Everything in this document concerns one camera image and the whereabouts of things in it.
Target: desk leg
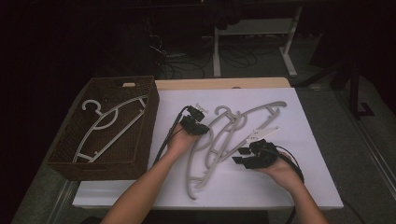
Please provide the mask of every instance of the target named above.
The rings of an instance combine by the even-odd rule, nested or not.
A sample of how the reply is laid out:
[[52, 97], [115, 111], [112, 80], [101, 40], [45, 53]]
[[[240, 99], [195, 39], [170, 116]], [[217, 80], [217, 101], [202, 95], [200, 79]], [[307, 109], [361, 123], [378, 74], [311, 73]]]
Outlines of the desk leg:
[[289, 29], [289, 33], [288, 33], [288, 40], [286, 41], [285, 46], [279, 48], [280, 53], [282, 54], [283, 61], [285, 62], [285, 65], [288, 68], [289, 75], [291, 77], [296, 77], [297, 76], [297, 72], [296, 72], [296, 70], [294, 68], [293, 63], [291, 62], [291, 59], [290, 59], [290, 56], [289, 56], [289, 49], [290, 49], [290, 46], [291, 46], [291, 41], [293, 40], [294, 34], [296, 32], [298, 20], [300, 18], [302, 10], [303, 10], [302, 7], [297, 7], [297, 9], [296, 9], [296, 11], [294, 13], [293, 22], [290, 25], [290, 29]]
[[213, 77], [221, 77], [219, 57], [219, 29], [215, 27], [215, 50], [213, 52]]

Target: black cable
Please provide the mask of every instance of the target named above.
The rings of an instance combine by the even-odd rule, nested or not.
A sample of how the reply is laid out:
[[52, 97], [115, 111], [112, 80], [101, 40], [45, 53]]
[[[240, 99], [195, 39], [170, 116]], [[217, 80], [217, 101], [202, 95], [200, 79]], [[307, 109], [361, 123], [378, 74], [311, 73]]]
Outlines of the black cable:
[[363, 218], [361, 217], [361, 215], [359, 214], [359, 212], [352, 206], [352, 204], [350, 204], [347, 200], [345, 200], [343, 197], [341, 197], [341, 201], [346, 204], [346, 206], [348, 206], [353, 213], [355, 213], [355, 215], [358, 217], [358, 219], [361, 221], [362, 224], [365, 224]]
[[[303, 183], [304, 183], [303, 172], [301, 171], [300, 165], [298, 164], [297, 160], [294, 158], [293, 154], [291, 154], [287, 149], [285, 149], [283, 147], [280, 147], [280, 148], [287, 151], [291, 155], [291, 157], [295, 160], [296, 164], [294, 164], [288, 157], [286, 157], [283, 154], [279, 154], [279, 158], [282, 159], [283, 161], [287, 162], [288, 165], [291, 166], [291, 168], [296, 172], [296, 174], [300, 177], [301, 181], [303, 181]], [[288, 220], [286, 221], [286, 224], [290, 224], [294, 220], [295, 215], [296, 215], [296, 207], [294, 206], [293, 210], [291, 210]]]
[[296, 162], [296, 165], [298, 168], [300, 168], [300, 165], [298, 164], [297, 160], [294, 158], [293, 154], [291, 154], [291, 152], [289, 152], [287, 149], [280, 147], [280, 146], [275, 146], [275, 147], [279, 147], [282, 148], [283, 150], [287, 151], [289, 153], [289, 155], [291, 155], [291, 157], [294, 159], [294, 161]]
[[160, 159], [161, 155], [163, 154], [163, 150], [165, 149], [165, 147], [166, 147], [166, 145], [168, 144], [169, 140], [175, 135], [175, 134], [172, 135], [172, 133], [173, 133], [173, 131], [175, 130], [175, 128], [176, 128], [178, 122], [180, 121], [183, 112], [184, 112], [187, 108], [188, 108], [188, 107], [185, 106], [183, 109], [181, 109], [180, 113], [178, 113], [178, 115], [177, 115], [177, 117], [176, 117], [176, 119], [175, 119], [175, 122], [173, 123], [172, 127], [169, 129], [168, 135], [166, 135], [165, 140], [163, 140], [163, 145], [160, 147], [160, 150], [158, 151], [157, 157], [155, 158], [153, 164], [155, 164], [155, 163]]

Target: white table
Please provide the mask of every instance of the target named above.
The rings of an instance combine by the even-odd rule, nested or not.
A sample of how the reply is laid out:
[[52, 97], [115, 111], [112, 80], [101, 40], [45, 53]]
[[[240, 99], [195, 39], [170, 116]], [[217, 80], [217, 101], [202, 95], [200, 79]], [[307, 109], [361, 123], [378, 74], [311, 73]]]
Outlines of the white table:
[[[280, 131], [269, 135], [266, 140], [288, 149], [294, 155], [304, 173], [305, 184], [319, 208], [342, 208], [339, 194], [320, 154], [295, 89], [292, 88], [160, 91], [160, 105], [148, 166], [153, 163], [177, 113], [185, 105], [198, 103], [209, 110], [202, 121], [208, 124], [216, 117], [214, 111], [218, 105], [227, 105], [233, 112], [245, 112], [274, 101], [284, 101], [287, 106], [280, 107], [280, 116], [267, 126], [280, 127]], [[266, 116], [255, 114], [249, 117], [246, 127], [240, 134], [235, 134], [230, 146], [243, 140]], [[194, 190], [197, 197], [194, 201], [186, 192], [185, 173], [188, 156], [188, 153], [184, 155], [172, 168], [153, 209], [270, 210], [293, 206], [290, 195], [270, 177], [246, 170], [242, 165], [235, 164], [232, 158], [217, 166], [203, 189]], [[203, 155], [198, 154], [194, 157], [192, 169], [198, 174], [204, 168], [202, 157]], [[133, 182], [82, 181], [73, 205], [84, 208], [110, 207]]]

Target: person's left hand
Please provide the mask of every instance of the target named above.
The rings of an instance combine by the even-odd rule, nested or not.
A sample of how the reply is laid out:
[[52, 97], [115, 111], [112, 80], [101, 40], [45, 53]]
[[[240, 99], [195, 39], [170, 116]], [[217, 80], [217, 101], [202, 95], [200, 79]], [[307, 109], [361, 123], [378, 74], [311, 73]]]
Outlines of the person's left hand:
[[176, 126], [171, 136], [166, 154], [171, 154], [177, 158], [184, 154], [200, 137], [187, 133], [180, 124]]

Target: desk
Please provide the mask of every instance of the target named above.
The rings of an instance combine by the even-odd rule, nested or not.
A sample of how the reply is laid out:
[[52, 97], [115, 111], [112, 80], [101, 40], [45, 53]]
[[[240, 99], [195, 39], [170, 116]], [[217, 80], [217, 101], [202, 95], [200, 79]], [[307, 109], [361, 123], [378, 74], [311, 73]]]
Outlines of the desk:
[[[281, 108], [281, 115], [271, 123], [271, 127], [278, 126], [281, 130], [270, 135], [267, 140], [293, 153], [302, 167], [305, 184], [321, 209], [343, 207], [297, 94], [294, 89], [289, 88], [290, 85], [285, 78], [173, 80], [157, 81], [157, 84], [161, 100], [148, 166], [153, 163], [167, 130], [186, 102], [199, 103], [203, 107], [207, 105], [209, 108], [205, 108], [212, 111], [214, 106], [227, 105], [235, 111], [244, 108], [241, 109], [241, 112], [244, 112], [245, 109], [257, 105], [285, 101], [287, 106]], [[232, 87], [244, 89], [230, 90]], [[204, 119], [203, 123], [212, 120], [213, 116], [213, 112], [209, 112], [205, 117], [207, 120]], [[260, 117], [263, 115], [249, 119], [254, 123]], [[230, 145], [239, 141], [240, 139], [232, 139]], [[232, 159], [218, 165], [208, 184], [195, 192], [197, 200], [193, 201], [188, 197], [185, 187], [187, 160], [188, 155], [185, 155], [174, 165], [153, 206], [154, 209], [269, 210], [293, 206], [289, 194], [268, 176], [246, 170], [243, 166], [236, 165]], [[73, 205], [84, 208], [110, 207], [133, 182], [82, 181]]]

